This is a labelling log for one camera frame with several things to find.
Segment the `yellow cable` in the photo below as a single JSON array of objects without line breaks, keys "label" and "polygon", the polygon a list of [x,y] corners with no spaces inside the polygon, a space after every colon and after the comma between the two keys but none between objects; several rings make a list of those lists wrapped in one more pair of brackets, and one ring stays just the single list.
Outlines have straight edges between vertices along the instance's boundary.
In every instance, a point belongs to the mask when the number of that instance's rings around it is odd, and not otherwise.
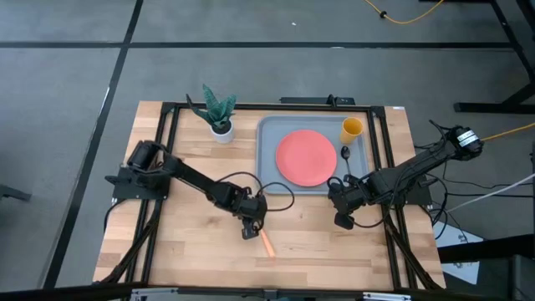
[{"label": "yellow cable", "polygon": [[[372,8],[374,8],[374,10],[380,15],[382,13],[382,11],[380,9],[378,9],[370,0],[365,0]],[[435,10],[435,8],[437,8],[439,5],[441,5],[442,3],[444,2],[444,0],[440,0],[437,4],[435,4],[434,7],[430,8],[427,12],[423,13],[421,16],[419,17],[416,17],[416,18],[413,18],[412,20],[409,20],[409,21],[396,21],[394,20],[393,18],[389,17],[388,15],[384,15],[384,17],[391,21],[392,23],[396,23],[396,24],[399,24],[399,25],[406,25],[406,24],[410,24],[410,23],[413,23],[413,22],[416,22],[418,20],[420,20],[421,18],[427,16],[430,12],[432,12],[433,10]]]},{"label": "yellow cable", "polygon": [[514,129],[514,130],[508,130],[508,131],[503,132],[503,133],[501,133],[501,134],[492,135],[492,136],[490,136],[490,137],[483,138],[483,139],[481,139],[481,141],[489,141],[489,140],[492,140],[492,139],[496,139],[496,138],[498,138],[498,137],[502,137],[503,135],[509,135],[509,134],[514,133],[514,132],[518,132],[519,130],[529,129],[530,127],[533,127],[533,126],[535,126],[535,122],[533,122],[533,123],[530,124],[530,125],[521,126],[521,127],[516,128],[516,129]]}]

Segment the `yellow cup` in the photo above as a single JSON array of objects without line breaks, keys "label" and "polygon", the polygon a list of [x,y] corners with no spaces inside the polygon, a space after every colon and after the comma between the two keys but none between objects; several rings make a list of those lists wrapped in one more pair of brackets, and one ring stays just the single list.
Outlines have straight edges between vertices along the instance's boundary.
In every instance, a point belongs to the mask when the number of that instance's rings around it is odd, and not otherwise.
[{"label": "yellow cup", "polygon": [[340,141],[343,144],[351,144],[358,135],[362,134],[364,126],[358,118],[348,117],[342,123],[342,133],[340,134]]}]

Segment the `pink plate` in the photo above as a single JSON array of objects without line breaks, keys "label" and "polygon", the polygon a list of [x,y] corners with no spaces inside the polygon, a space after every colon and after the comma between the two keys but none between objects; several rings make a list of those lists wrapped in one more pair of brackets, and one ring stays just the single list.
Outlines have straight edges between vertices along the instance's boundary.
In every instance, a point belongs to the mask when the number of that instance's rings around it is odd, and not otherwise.
[{"label": "pink plate", "polygon": [[333,144],[315,130],[296,130],[277,147],[277,167],[283,176],[300,186],[317,186],[336,169]]}]

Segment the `wooden tabletop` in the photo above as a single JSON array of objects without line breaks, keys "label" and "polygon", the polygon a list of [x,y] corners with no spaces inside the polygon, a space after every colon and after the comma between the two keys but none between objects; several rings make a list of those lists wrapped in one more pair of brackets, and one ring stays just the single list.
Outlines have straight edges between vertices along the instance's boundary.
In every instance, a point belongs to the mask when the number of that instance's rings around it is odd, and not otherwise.
[{"label": "wooden tabletop", "polygon": [[[161,102],[139,104],[125,157],[139,140],[154,140]],[[385,107],[395,164],[414,156],[409,124],[402,107]],[[266,115],[311,114],[318,112],[235,110],[232,117],[236,138],[228,145],[213,140],[206,122],[190,110],[181,110],[173,155],[214,179],[234,171],[255,171],[256,129]],[[374,167],[365,113],[324,112],[351,115],[364,124],[369,169]],[[171,117],[167,118],[168,131]],[[386,166],[375,120],[380,157]],[[240,186],[256,187],[248,176],[235,176]],[[284,207],[288,196],[267,195],[271,208]],[[110,214],[94,280],[107,276],[130,247],[140,201],[117,206]],[[383,226],[346,231],[334,225],[333,204],[326,196],[296,196],[295,205],[285,212],[269,212],[264,231],[275,251],[270,258],[260,237],[243,240],[242,224],[228,212],[215,208],[199,191],[180,181],[171,181],[164,202],[150,271],[150,284],[232,288],[323,288],[392,289],[390,264]],[[380,207],[367,206],[353,216],[363,224],[381,218]],[[445,286],[429,217],[418,206],[405,206],[405,220],[413,253],[424,269]],[[145,250],[136,265],[140,279]],[[402,283],[406,286],[405,264],[398,250]]]}]

